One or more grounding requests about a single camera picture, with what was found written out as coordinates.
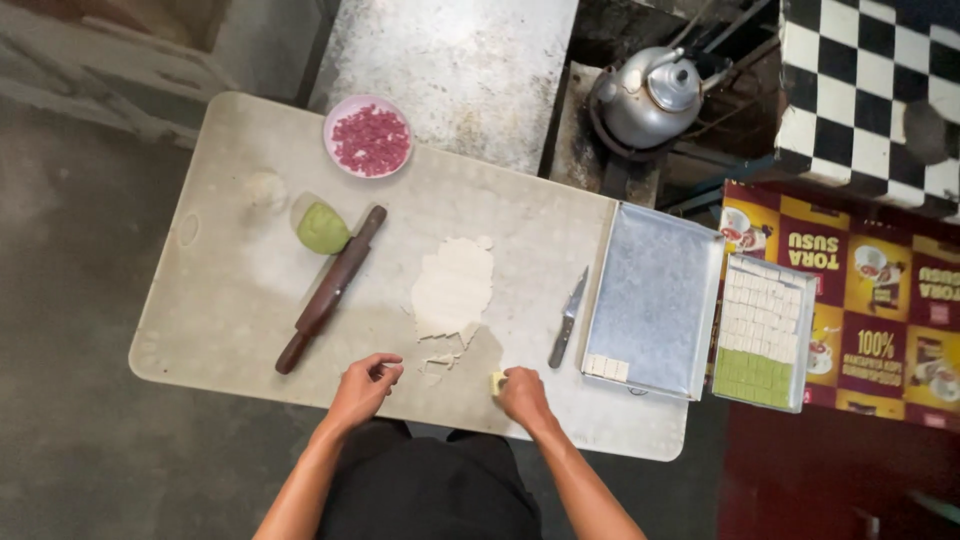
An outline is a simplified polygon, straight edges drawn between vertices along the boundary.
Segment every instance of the hand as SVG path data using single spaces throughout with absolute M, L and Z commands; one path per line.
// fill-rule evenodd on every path
M 503 374 L 507 376 L 507 381 L 500 389 L 499 400 L 507 416 L 535 438 L 544 430 L 559 427 L 546 402 L 543 382 L 537 370 L 512 367 L 504 370 Z
M 393 393 L 392 386 L 403 374 L 399 364 L 403 358 L 390 353 L 375 353 L 350 364 L 340 377 L 337 395 L 333 397 L 324 421 L 352 430 L 370 420 Z

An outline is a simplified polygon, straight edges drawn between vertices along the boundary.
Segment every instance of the pink bowl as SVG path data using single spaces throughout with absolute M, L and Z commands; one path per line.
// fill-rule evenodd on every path
M 389 173 L 373 176 L 367 176 L 361 171 L 351 171 L 349 167 L 342 165 L 336 154 L 337 147 L 342 143 L 333 141 L 333 127 L 337 125 L 337 122 L 343 118 L 346 118 L 347 116 L 350 116 L 351 114 L 356 114 L 361 109 L 369 105 L 375 106 L 377 110 L 388 110 L 389 112 L 396 114 L 396 117 L 400 120 L 400 122 L 403 122 L 403 125 L 406 126 L 407 134 L 410 136 L 410 148 L 407 149 L 407 155 L 404 156 L 403 163 Z M 326 152 L 330 155 L 330 158 L 333 160 L 333 162 L 336 163 L 341 169 L 349 172 L 351 175 L 357 178 L 383 178 L 385 176 L 390 176 L 403 168 L 403 165 L 405 165 L 410 159 L 410 154 L 412 154 L 414 150 L 414 136 L 413 132 L 410 130 L 410 122 L 407 121 L 407 117 L 403 115 L 403 112 L 400 112 L 400 109 L 398 109 L 396 105 L 390 103 L 382 97 L 369 94 L 360 94 L 350 96 L 344 101 L 341 101 L 330 111 L 330 114 L 326 116 L 326 120 L 324 122 L 324 146 L 326 147 Z

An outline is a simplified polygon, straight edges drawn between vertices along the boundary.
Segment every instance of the kettle lid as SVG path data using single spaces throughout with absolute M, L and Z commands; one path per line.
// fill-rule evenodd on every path
M 647 87 L 657 105 L 670 112 L 688 109 L 700 99 L 700 75 L 687 59 L 654 69 L 647 77 Z

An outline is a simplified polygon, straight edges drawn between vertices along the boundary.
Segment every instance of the person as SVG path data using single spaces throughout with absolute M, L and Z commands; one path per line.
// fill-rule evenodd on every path
M 540 538 L 539 508 L 505 439 L 413 438 L 404 423 L 373 418 L 401 361 L 378 353 L 350 364 L 254 540 Z M 577 537 L 645 539 L 564 434 L 537 371 L 504 374 L 499 404 L 543 454 Z

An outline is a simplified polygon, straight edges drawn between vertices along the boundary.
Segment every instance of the white cutting board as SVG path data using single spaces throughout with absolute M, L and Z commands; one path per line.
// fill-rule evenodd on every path
M 380 414 L 528 438 L 490 396 L 490 373 L 521 365 L 540 371 L 578 447 L 657 460 L 680 453 L 687 402 L 633 396 L 578 370 L 612 200 L 424 146 L 391 177 L 357 179 L 326 154 L 323 125 L 312 112 L 245 94 L 210 102 L 132 343 L 139 377 L 326 407 L 351 362 L 392 352 L 404 356 L 406 372 Z M 389 212 L 334 317 L 288 376 L 274 371 L 276 357 L 328 258 L 300 245 L 289 203 L 277 214 L 252 208 L 249 180 L 269 170 L 291 202 L 313 192 L 349 226 L 358 228 L 373 204 Z M 427 368 L 443 375 L 431 386 L 436 378 L 418 371 L 420 361 L 458 349 L 455 340 L 417 342 L 410 290 L 423 256 L 445 238 L 481 235 L 493 239 L 492 299 L 459 363 Z M 588 265 L 564 364 L 551 370 L 561 308 Z

